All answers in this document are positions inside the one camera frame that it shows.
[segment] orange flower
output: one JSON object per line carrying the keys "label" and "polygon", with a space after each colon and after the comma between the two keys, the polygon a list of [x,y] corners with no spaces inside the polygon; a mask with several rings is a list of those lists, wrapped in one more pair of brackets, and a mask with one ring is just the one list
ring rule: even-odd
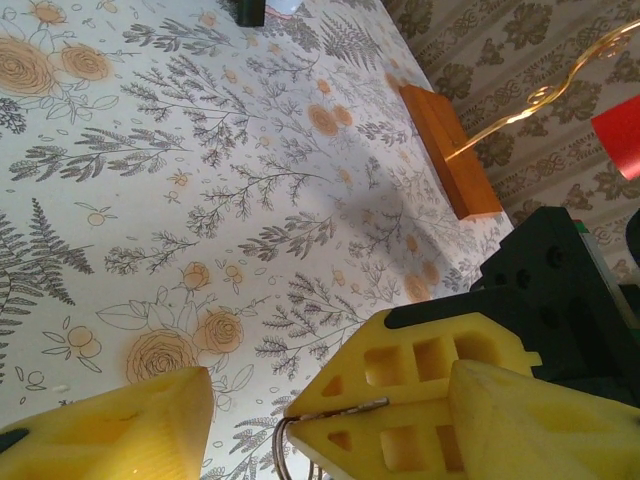
{"label": "orange flower", "polygon": [[340,175],[340,178],[345,183],[345,185],[347,185],[348,187],[353,186],[353,180],[351,180],[351,174],[349,172],[347,172],[344,168],[341,168],[340,170],[338,170],[338,174]]}
{"label": "orange flower", "polygon": [[307,110],[314,127],[323,135],[334,137],[338,133],[338,125],[333,116],[320,105],[311,105]]}
{"label": "orange flower", "polygon": [[437,285],[440,282],[440,272],[438,271],[438,267],[433,263],[423,262],[422,273],[424,273],[424,278],[427,279],[427,283]]}
{"label": "orange flower", "polygon": [[216,14],[213,12],[205,12],[202,15],[200,15],[200,18],[198,18],[198,20],[200,20],[200,23],[202,23],[203,25],[206,25],[207,27],[214,27],[216,24]]}
{"label": "orange flower", "polygon": [[224,310],[209,311],[198,320],[193,343],[213,353],[230,353],[244,340],[240,319]]}
{"label": "orange flower", "polygon": [[59,25],[65,23],[67,15],[64,10],[52,2],[38,2],[31,7],[31,14],[47,25]]}
{"label": "orange flower", "polygon": [[410,273],[404,277],[404,290],[411,303],[426,302],[431,300],[431,293],[427,284],[418,275]]}
{"label": "orange flower", "polygon": [[318,90],[320,90],[325,95],[328,95],[329,93],[331,93],[331,87],[329,86],[326,80],[322,80],[322,79],[318,80]]}
{"label": "orange flower", "polygon": [[209,285],[209,270],[200,262],[191,262],[182,272],[182,281],[188,290],[197,292]]}
{"label": "orange flower", "polygon": [[282,49],[280,48],[280,45],[273,42],[269,44],[269,51],[274,55],[280,55],[282,53]]}
{"label": "orange flower", "polygon": [[395,93],[398,93],[400,91],[400,83],[398,82],[398,79],[395,77],[395,75],[387,72],[384,74],[384,79],[387,81],[387,85],[389,85],[389,88],[391,90],[393,90]]}
{"label": "orange flower", "polygon": [[53,65],[44,53],[26,42],[0,38],[0,89],[41,96],[53,85]]}
{"label": "orange flower", "polygon": [[60,53],[62,65],[69,75],[85,80],[101,80],[109,75],[107,58],[86,45],[65,47]]}
{"label": "orange flower", "polygon": [[335,115],[336,120],[338,120],[338,122],[340,122],[341,124],[346,125],[347,127],[349,125],[353,125],[353,118],[351,118],[349,110],[347,110],[342,105],[337,105],[336,107],[334,107],[333,114]]}
{"label": "orange flower", "polygon": [[162,329],[142,335],[127,358],[127,380],[136,383],[196,365],[194,348],[180,332]]}
{"label": "orange flower", "polygon": [[407,249],[411,253],[416,253],[418,251],[418,242],[416,241],[416,238],[413,235],[408,234],[406,241],[407,241]]}

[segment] gold metal rod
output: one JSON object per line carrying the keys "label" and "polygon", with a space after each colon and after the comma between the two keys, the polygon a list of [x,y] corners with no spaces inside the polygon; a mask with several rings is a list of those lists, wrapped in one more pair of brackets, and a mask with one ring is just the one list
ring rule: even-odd
{"label": "gold metal rod", "polygon": [[573,78],[582,67],[584,67],[587,63],[595,58],[610,58],[619,53],[620,50],[626,47],[631,40],[631,32],[639,27],[640,19],[634,20],[633,22],[622,25],[621,27],[616,28],[615,30],[612,30],[611,32],[599,38],[593,45],[587,48],[582,55],[578,57],[576,62],[569,70],[569,73],[567,73],[564,81],[560,85],[556,87],[547,85],[545,87],[538,88],[527,97],[527,103],[531,105],[530,107],[525,108],[520,113],[508,115],[499,120],[496,120],[493,124],[485,128],[484,130],[476,133],[473,137],[467,140],[464,145],[459,147],[453,153],[447,155],[445,160],[450,160],[459,153],[462,153],[465,150],[473,147],[480,140],[498,131],[505,125],[523,120],[536,113],[542,107],[549,105],[560,95],[562,95],[567,90],[567,88],[569,88],[569,84],[573,81]]}

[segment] black object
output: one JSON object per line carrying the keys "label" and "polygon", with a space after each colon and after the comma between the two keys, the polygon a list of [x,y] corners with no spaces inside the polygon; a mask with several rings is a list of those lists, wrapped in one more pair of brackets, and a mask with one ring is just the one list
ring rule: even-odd
{"label": "black object", "polygon": [[540,353],[536,378],[640,406],[640,346],[564,208],[536,210],[480,270],[477,291],[395,308],[385,326],[480,312]]}
{"label": "black object", "polygon": [[263,27],[266,0],[237,0],[236,23],[240,27]]}
{"label": "black object", "polygon": [[29,435],[29,430],[26,428],[15,428],[8,432],[0,433],[0,453],[4,453],[27,435]]}
{"label": "black object", "polygon": [[625,237],[633,261],[636,262],[636,265],[640,266],[640,209],[638,209],[635,215],[631,217],[631,220],[629,220],[629,223],[627,223]]}

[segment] flower print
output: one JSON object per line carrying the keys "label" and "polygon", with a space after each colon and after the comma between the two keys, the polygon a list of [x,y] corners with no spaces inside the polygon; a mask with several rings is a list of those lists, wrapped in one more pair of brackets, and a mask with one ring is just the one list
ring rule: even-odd
{"label": "flower print", "polygon": [[311,105],[307,110],[309,119],[316,129],[323,135],[334,137],[338,133],[338,125],[333,116],[320,105]]}
{"label": "flower print", "polygon": [[213,353],[230,353],[244,340],[240,319],[224,310],[207,310],[198,319],[193,343],[202,350]]}
{"label": "flower print", "polygon": [[182,282],[187,290],[196,292],[209,285],[209,270],[200,262],[191,262],[182,272]]}
{"label": "flower print", "polygon": [[336,117],[338,123],[341,123],[345,126],[353,125],[353,118],[351,117],[351,113],[342,105],[337,105],[333,108],[333,115]]}
{"label": "flower print", "polygon": [[551,5],[521,3],[513,11],[513,20],[507,22],[503,30],[507,33],[506,43],[512,43],[515,50],[524,48],[527,43],[542,43],[551,22]]}
{"label": "flower print", "polygon": [[229,81],[229,83],[238,83],[238,76],[236,72],[233,70],[229,70],[228,68],[224,69],[224,77]]}
{"label": "flower print", "polygon": [[394,74],[387,72],[384,74],[384,79],[386,80],[387,85],[391,90],[393,90],[395,93],[400,92],[400,82]]}
{"label": "flower print", "polygon": [[419,275],[409,273],[404,277],[404,290],[411,303],[431,300],[431,293],[426,282]]}
{"label": "flower print", "polygon": [[194,347],[184,333],[161,329],[136,340],[127,358],[127,380],[140,382],[162,373],[195,366]]}
{"label": "flower print", "polygon": [[202,15],[200,15],[198,20],[200,21],[200,23],[210,28],[215,27],[217,21],[216,14],[213,12],[204,12]]}
{"label": "flower print", "polygon": [[269,43],[269,51],[274,55],[280,55],[282,53],[282,49],[280,48],[280,45],[273,42]]}
{"label": "flower print", "polygon": [[442,69],[442,76],[436,79],[435,85],[438,93],[449,100],[465,98],[469,96],[472,77],[473,67],[448,63]]}
{"label": "flower print", "polygon": [[329,86],[329,83],[327,83],[326,80],[322,79],[318,80],[318,90],[320,90],[325,95],[331,93],[331,87]]}
{"label": "flower print", "polygon": [[234,265],[229,265],[224,273],[227,274],[227,277],[231,279],[231,281],[233,281],[233,283],[235,284],[239,284],[242,283],[242,280],[244,279],[244,277],[242,276],[242,272],[238,269],[238,267],[234,266]]}
{"label": "flower print", "polygon": [[344,168],[338,170],[338,175],[340,175],[340,179],[344,182],[347,187],[353,187],[353,180],[351,179],[351,174],[346,171]]}
{"label": "flower print", "polygon": [[440,272],[432,262],[422,262],[422,273],[428,284],[437,285],[440,282]]}
{"label": "flower print", "polygon": [[178,173],[174,173],[167,180],[173,180],[175,185],[179,185],[184,187],[187,183],[189,183],[189,175],[190,173],[183,173],[182,170],[178,169]]}
{"label": "flower print", "polygon": [[64,10],[52,2],[38,2],[32,5],[31,15],[44,25],[60,25],[65,23],[67,15]]}
{"label": "flower print", "polygon": [[[52,57],[57,60],[57,55],[53,54]],[[111,73],[107,57],[86,45],[63,48],[59,53],[59,62],[61,69],[75,78],[101,80]]]}
{"label": "flower print", "polygon": [[0,38],[0,89],[21,95],[45,96],[53,87],[53,65],[26,42]]}
{"label": "flower print", "polygon": [[338,284],[341,287],[344,287],[344,285],[347,283],[347,281],[344,278],[344,273],[342,273],[342,270],[335,270],[335,269],[331,269],[333,272],[333,284]]}
{"label": "flower print", "polygon": [[418,251],[418,242],[416,241],[416,237],[414,237],[411,234],[408,234],[405,240],[407,242],[407,249],[411,253],[416,253]]}

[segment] metal wire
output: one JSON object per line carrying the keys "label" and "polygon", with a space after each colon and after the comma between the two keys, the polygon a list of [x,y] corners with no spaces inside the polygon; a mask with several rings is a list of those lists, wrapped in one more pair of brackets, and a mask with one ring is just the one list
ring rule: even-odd
{"label": "metal wire", "polygon": [[[303,422],[307,420],[317,420],[320,418],[336,417],[338,415],[354,415],[356,413],[369,412],[380,407],[389,405],[389,399],[379,398],[372,402],[363,403],[355,407],[341,408],[338,410],[330,410],[327,412],[314,413],[309,415],[300,415],[297,417],[284,417],[275,426],[273,435],[271,437],[271,451],[273,453],[273,464],[280,480],[293,480],[291,474],[287,468],[287,461],[284,450],[284,435],[287,426],[295,422]],[[323,471],[322,468],[317,465],[317,479],[322,480]],[[309,475],[307,480],[313,480],[316,473],[316,465],[313,461],[309,461]]]}

